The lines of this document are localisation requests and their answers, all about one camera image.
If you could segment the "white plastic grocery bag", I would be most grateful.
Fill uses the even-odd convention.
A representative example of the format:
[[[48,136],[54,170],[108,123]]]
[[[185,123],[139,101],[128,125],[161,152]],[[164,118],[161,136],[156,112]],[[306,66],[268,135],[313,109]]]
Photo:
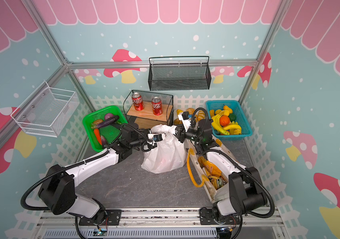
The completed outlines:
[[[186,150],[184,144],[175,136],[176,126],[155,125],[151,128],[153,135],[160,134],[161,141],[157,147],[144,153],[142,169],[155,173],[165,173],[181,168],[186,162]]]

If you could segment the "purple onion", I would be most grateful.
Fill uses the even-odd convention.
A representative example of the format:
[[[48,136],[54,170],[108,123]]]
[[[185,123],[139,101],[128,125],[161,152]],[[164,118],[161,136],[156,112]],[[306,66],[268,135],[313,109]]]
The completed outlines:
[[[107,113],[107,114],[105,114],[105,116],[104,116],[104,120],[107,120],[107,119],[109,119],[109,118],[111,118],[111,117],[113,117],[114,115],[112,114],[112,113]]]

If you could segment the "orange carrot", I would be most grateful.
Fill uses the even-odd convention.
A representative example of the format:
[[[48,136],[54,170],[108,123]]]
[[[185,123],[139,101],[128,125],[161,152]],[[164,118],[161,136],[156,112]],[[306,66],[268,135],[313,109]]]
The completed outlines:
[[[97,142],[102,145],[101,135],[99,129],[94,129],[94,135],[97,139]]]

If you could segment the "yellow snack bag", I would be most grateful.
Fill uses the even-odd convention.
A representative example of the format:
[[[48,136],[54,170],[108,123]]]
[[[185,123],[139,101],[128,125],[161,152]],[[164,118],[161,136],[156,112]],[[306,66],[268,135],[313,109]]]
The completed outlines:
[[[211,163],[203,156],[198,158],[198,163],[200,164],[203,173],[216,190],[226,185],[227,180],[224,178],[222,171],[215,164]]]

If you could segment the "canvas tote bag yellow handles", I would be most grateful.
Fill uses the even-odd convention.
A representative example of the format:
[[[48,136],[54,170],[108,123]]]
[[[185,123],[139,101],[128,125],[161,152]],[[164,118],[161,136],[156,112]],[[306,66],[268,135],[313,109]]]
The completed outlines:
[[[186,140],[188,146],[186,166],[193,185],[203,188],[211,203],[229,198],[229,176],[241,173],[246,166],[240,164],[230,150],[219,140],[215,150],[204,156],[197,154],[195,146]]]

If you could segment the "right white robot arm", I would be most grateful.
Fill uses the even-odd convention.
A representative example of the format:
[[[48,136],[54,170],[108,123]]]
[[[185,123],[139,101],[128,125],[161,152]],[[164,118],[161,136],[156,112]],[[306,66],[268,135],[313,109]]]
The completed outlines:
[[[249,214],[258,218],[269,218],[274,214],[275,204],[271,194],[263,186],[259,171],[246,167],[223,151],[213,137],[212,128],[207,126],[212,120],[203,119],[196,128],[190,120],[173,126],[171,133],[180,141],[186,139],[194,143],[198,156],[203,156],[221,171],[227,180],[228,197],[219,200],[213,207],[220,217]]]

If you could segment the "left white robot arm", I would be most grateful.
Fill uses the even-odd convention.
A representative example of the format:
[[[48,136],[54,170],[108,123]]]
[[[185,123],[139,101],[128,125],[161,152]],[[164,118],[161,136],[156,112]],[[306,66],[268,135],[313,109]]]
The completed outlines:
[[[87,178],[113,166],[144,144],[151,144],[150,129],[139,128],[136,123],[123,124],[118,138],[112,143],[106,142],[100,153],[84,159],[76,164],[61,167],[52,166],[38,192],[39,198],[55,215],[64,213],[88,218],[93,223],[101,223],[107,219],[105,207],[96,199],[87,198],[76,193],[76,187]]]

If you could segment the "large striped croissant left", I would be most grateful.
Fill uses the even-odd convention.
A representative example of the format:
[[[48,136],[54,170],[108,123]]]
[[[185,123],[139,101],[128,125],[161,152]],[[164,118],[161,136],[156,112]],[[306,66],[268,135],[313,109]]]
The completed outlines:
[[[179,119],[175,119],[173,124],[174,124],[174,125],[181,125],[181,124],[182,124],[182,121],[179,120]]]

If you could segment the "green plastic basket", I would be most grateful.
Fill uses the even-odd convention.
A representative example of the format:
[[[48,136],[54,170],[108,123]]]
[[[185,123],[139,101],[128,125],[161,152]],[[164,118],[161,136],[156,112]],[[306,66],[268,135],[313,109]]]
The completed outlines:
[[[121,112],[118,106],[105,107],[103,109],[100,109],[98,111],[86,115],[82,120],[82,124],[87,133],[89,142],[95,152],[101,152],[103,150],[103,147],[98,142],[97,137],[94,133],[94,129],[92,128],[93,122],[96,120],[105,121],[105,115],[108,113],[111,113],[114,116],[119,116],[119,119],[115,122],[115,124],[128,123],[124,114]],[[108,143],[112,143],[119,135],[120,131],[121,131],[120,128],[115,127],[113,123],[99,129],[100,136],[104,136]]]

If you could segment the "yellow striped bread roll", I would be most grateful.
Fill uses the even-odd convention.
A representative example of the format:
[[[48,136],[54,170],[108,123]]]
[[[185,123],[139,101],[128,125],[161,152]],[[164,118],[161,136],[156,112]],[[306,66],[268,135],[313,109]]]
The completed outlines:
[[[177,113],[177,117],[182,120],[184,111],[181,109],[177,109],[176,113]]]

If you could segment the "pale round bread roll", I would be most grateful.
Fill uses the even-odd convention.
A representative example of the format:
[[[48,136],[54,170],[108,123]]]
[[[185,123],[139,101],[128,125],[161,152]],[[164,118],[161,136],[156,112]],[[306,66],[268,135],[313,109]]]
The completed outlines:
[[[194,112],[195,112],[195,109],[194,108],[187,108],[186,110],[190,115],[193,115]]]

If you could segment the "dark purple eggplant small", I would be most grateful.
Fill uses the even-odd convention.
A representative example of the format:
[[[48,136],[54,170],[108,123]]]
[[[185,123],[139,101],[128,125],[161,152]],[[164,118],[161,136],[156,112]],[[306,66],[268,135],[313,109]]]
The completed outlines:
[[[101,135],[101,145],[103,148],[108,148],[108,142],[103,135]]]

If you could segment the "small striped croissant right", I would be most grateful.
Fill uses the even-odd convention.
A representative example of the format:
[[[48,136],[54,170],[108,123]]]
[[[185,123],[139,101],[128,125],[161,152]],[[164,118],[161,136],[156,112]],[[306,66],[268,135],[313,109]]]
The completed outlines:
[[[196,116],[196,120],[200,121],[206,118],[206,113],[204,110],[199,110]]]

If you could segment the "red cola can left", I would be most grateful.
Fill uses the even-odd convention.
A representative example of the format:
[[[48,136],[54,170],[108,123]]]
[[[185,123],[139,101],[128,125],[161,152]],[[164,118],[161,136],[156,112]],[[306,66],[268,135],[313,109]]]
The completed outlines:
[[[143,98],[140,93],[134,92],[132,94],[132,101],[136,111],[142,111],[144,109]]]

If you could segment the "red cola can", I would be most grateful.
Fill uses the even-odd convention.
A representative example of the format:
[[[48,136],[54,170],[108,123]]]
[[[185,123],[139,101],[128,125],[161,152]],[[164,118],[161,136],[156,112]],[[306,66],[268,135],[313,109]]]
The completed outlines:
[[[152,110],[156,116],[163,114],[162,100],[160,97],[154,97],[152,99]]]
[[[143,98],[140,93],[134,92],[132,94],[132,101],[136,111],[142,111],[144,109]]]

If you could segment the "yellow banana bunch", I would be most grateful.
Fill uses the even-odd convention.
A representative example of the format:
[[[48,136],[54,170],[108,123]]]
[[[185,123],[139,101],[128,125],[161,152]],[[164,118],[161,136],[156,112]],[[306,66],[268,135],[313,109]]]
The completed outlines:
[[[222,115],[215,115],[212,120],[212,127],[218,131],[221,135],[240,135],[242,134],[242,128],[235,121],[232,121],[229,125],[222,127],[219,123],[219,119]]]

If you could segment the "red cola can right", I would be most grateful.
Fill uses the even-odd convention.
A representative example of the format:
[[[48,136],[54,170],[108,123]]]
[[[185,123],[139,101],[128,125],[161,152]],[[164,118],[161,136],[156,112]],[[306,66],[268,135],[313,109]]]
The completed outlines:
[[[152,110],[156,116],[163,114],[162,100],[160,97],[154,97],[152,99]]]

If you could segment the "orange fruit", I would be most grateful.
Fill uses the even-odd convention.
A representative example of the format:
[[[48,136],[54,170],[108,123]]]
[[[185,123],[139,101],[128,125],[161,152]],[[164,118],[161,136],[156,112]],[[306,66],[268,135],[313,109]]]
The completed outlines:
[[[219,123],[222,127],[227,126],[231,123],[230,118],[228,116],[222,115],[219,119]]]

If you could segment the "teal plastic basket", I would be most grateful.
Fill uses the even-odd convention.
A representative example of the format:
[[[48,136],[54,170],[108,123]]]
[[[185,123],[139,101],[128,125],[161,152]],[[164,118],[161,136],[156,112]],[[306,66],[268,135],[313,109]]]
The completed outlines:
[[[248,123],[245,114],[236,100],[214,100],[207,101],[206,107],[209,112],[209,118],[212,119],[215,115],[226,115],[230,121],[235,121],[242,128],[240,135],[221,135],[212,126],[212,132],[215,137],[220,140],[241,140],[253,134],[250,124]]]

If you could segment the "black mesh wall basket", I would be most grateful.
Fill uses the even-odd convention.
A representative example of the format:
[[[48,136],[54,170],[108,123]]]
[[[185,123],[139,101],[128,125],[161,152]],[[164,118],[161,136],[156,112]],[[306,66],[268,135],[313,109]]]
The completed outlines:
[[[150,57],[149,64],[151,91],[210,89],[209,56]]]

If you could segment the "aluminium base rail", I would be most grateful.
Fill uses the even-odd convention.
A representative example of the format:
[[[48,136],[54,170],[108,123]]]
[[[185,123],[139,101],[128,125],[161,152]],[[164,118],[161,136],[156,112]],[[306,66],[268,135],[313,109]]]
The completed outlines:
[[[279,212],[268,219],[243,216],[228,224],[208,220],[200,207],[110,209],[111,218],[99,227],[73,216],[44,212],[33,239],[287,239],[289,236]]]

